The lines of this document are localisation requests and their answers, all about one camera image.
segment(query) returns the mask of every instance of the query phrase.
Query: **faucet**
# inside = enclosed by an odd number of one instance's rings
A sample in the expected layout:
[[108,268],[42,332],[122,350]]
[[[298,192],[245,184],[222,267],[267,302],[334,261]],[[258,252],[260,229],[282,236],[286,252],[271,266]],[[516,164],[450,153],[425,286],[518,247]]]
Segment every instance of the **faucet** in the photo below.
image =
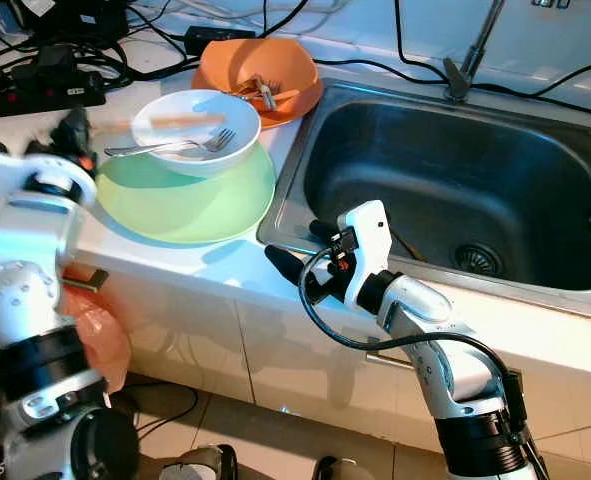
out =
[[455,62],[450,57],[444,59],[444,69],[446,70],[446,76],[448,77],[448,87],[446,88],[445,96],[453,102],[463,102],[471,89],[473,78],[479,64],[484,58],[486,53],[485,47],[488,42],[488,37],[495,26],[495,22],[499,17],[499,14],[504,8],[505,0],[493,0],[484,25],[482,26],[479,36],[471,48],[468,49],[468,54],[462,63],[462,68],[458,69]]

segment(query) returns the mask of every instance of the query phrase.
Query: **power adapter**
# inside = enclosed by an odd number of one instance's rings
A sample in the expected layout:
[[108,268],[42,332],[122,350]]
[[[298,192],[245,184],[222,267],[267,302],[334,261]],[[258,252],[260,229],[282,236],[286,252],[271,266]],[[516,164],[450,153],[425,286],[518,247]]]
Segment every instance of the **power adapter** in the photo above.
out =
[[184,48],[188,55],[201,55],[212,41],[233,40],[235,38],[255,38],[251,30],[234,30],[215,27],[189,27],[184,34]]

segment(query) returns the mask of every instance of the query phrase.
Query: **fork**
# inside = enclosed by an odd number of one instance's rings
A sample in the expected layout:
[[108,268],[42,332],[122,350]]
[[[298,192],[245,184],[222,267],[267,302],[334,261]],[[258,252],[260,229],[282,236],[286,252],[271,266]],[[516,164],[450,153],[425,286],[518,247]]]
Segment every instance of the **fork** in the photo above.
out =
[[157,145],[105,148],[104,153],[109,157],[125,157],[127,155],[138,155],[140,153],[150,152],[177,152],[179,150],[184,150],[186,147],[189,146],[194,146],[206,150],[208,152],[215,153],[219,152],[224,147],[226,147],[226,145],[228,145],[231,142],[234,136],[234,131],[232,131],[229,128],[225,128],[222,131],[220,131],[217,135],[215,135],[213,138],[204,143],[199,143],[194,140],[182,140],[180,142],[160,143]]

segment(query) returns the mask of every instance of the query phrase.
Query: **tiled floor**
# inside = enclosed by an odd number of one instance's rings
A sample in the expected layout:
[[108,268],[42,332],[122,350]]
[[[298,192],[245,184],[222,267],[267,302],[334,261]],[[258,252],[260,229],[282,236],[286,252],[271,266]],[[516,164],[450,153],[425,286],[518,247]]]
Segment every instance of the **tiled floor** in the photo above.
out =
[[[192,391],[177,385],[127,388],[142,413],[139,425],[186,410]],[[198,392],[195,408],[146,436],[142,453],[153,459],[177,457],[205,444],[232,445],[241,480],[310,480],[315,462],[332,455],[351,458],[376,480],[444,480],[440,455],[330,427],[247,403]],[[549,457],[553,480],[591,480],[580,463]],[[157,478],[164,461],[144,461],[140,480]]]

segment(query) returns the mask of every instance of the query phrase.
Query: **white countertop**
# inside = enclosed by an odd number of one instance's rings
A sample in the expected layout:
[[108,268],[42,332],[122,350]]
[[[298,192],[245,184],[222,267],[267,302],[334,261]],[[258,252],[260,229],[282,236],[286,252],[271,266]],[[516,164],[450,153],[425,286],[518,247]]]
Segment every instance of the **white countertop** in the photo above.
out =
[[[320,75],[411,93],[442,94],[442,87],[415,86],[359,67],[350,70],[323,68]],[[106,105],[89,109],[91,121],[130,118],[160,95],[190,88],[191,77],[191,72],[185,72],[161,82],[136,83],[112,92]],[[469,101],[591,126],[590,115],[536,102],[483,93],[472,93]],[[32,133],[52,127],[61,116],[61,112],[50,112],[0,118],[0,141],[13,153],[20,153]],[[273,159],[276,174],[284,164],[299,125],[300,121],[296,121],[264,131],[260,136],[260,142]],[[297,291],[265,259],[263,248],[254,230],[231,241],[195,247],[169,247],[142,241],[96,208],[88,215],[79,242],[78,259],[185,288],[246,301],[285,302],[292,308],[299,303]],[[500,352],[591,372],[591,319],[450,286],[434,286],[454,302],[467,323],[479,332],[479,337]],[[329,299],[321,307],[322,312],[324,308],[343,307]],[[372,320],[364,315],[364,321]]]

